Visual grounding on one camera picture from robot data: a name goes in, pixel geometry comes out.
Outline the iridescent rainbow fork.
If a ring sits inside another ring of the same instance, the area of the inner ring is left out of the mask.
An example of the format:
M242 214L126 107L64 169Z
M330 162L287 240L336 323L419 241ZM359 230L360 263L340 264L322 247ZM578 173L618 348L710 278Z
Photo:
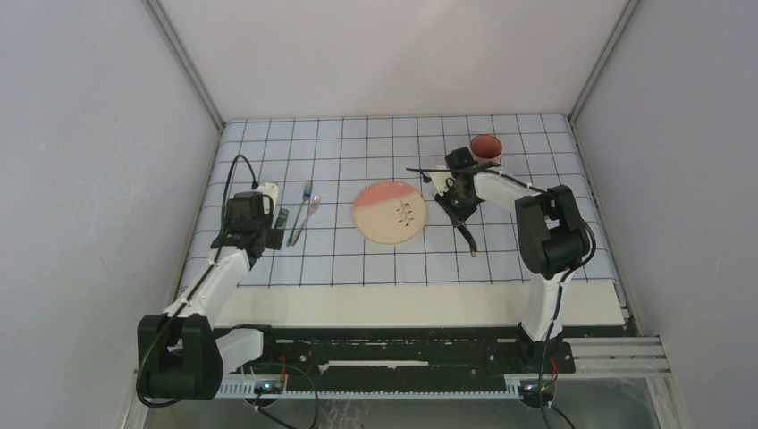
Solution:
M302 214L303 208L306 205L309 204L309 201L311 199L312 190L313 190L313 182L312 181L308 181L305 184L304 188L303 188L303 192L302 192L302 195L301 195L301 202L299 203L298 211L297 211L297 213L295 215L293 227L292 227L290 235L289 235L289 237L288 237L288 239L286 241L286 245L288 247L292 246L292 242L294 241L295 231L298 228L299 218L300 218L300 216Z

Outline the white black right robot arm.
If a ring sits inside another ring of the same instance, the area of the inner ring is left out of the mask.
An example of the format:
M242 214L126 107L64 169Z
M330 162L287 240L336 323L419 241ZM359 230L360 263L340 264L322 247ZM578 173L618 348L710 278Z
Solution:
M529 372L541 371L552 360L546 341L562 330L566 285L592 259L597 246L572 189L566 185L539 189L498 170L495 162L478 163L466 147L450 152L444 165L425 175L436 190L435 202L467 242L471 255L478 247L466 222L477 208L492 203L510 213L519 254L532 274L526 313L519 324L528 340L517 346L517 360Z

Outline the white checked tablecloth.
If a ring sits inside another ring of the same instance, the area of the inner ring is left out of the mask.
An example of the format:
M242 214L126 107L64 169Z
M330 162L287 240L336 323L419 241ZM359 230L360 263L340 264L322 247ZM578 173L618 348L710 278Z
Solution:
M593 259L576 282L619 277L602 232L574 135L560 114L475 114L327 119L233 120L225 127L189 255L181 277L187 287L210 253L223 202L271 182L288 211L288 228L305 222L293 245L267 250L244 284L279 286L387 286L398 284L521 283L530 272L519 253L513 216L484 203L467 219L469 237L456 231L435 202L421 171L481 135L502 145L498 164L508 175L540 189L569 186L594 231ZM354 223L357 197L378 184L398 184L405 197L392 221L414 237L397 246L367 240Z

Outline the pink patterned mug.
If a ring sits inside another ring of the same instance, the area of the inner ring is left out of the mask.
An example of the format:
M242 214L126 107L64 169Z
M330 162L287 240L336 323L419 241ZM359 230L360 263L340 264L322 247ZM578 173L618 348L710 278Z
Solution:
M471 139L469 150L479 164L497 164L499 163L503 146L493 135L480 134Z

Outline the cream pink branch plate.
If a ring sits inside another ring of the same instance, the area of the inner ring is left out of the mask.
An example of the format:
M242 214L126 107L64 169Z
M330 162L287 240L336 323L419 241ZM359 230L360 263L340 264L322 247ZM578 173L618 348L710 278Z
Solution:
M366 240L397 246L422 232L428 212L417 189L401 182L384 181L358 194L352 203L351 216Z

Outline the silver metal fork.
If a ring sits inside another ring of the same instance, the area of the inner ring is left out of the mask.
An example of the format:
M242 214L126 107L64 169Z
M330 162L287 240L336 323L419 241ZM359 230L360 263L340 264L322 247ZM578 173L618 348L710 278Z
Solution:
M291 234L291 237L289 239L290 246L295 246L297 244L301 233L306 229L309 220L317 212L320 205L321 205L321 197L319 195L314 195L311 199L309 199L308 205L307 205L307 213L304 219L301 222L296 224L296 228L293 230Z

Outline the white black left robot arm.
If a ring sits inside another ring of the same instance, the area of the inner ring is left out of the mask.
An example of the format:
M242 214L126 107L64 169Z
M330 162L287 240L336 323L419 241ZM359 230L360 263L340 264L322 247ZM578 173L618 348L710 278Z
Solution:
M273 370L278 347L262 327L224 327L215 331L221 311L268 248L282 246L276 226L279 188L263 182L227 200L219 235L203 271L162 313L145 315L138 325L136 392L148 407L181 400L211 400L223 378L248 363L259 373Z

